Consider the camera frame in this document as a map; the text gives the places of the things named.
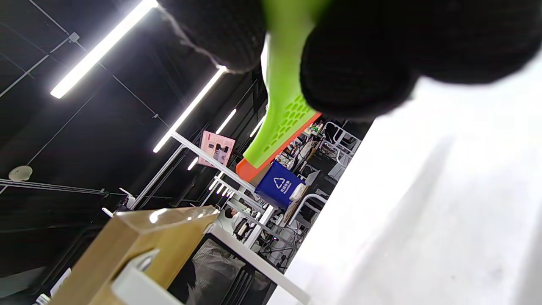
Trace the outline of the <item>person's right hand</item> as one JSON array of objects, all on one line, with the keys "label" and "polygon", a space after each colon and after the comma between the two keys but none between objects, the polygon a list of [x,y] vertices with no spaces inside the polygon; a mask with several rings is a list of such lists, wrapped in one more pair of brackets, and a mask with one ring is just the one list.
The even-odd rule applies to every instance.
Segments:
[{"label": "person's right hand", "polygon": [[180,42],[234,73],[254,69],[265,40],[292,51],[315,111],[374,119],[419,77],[485,85],[541,48],[540,0],[161,0]]}]

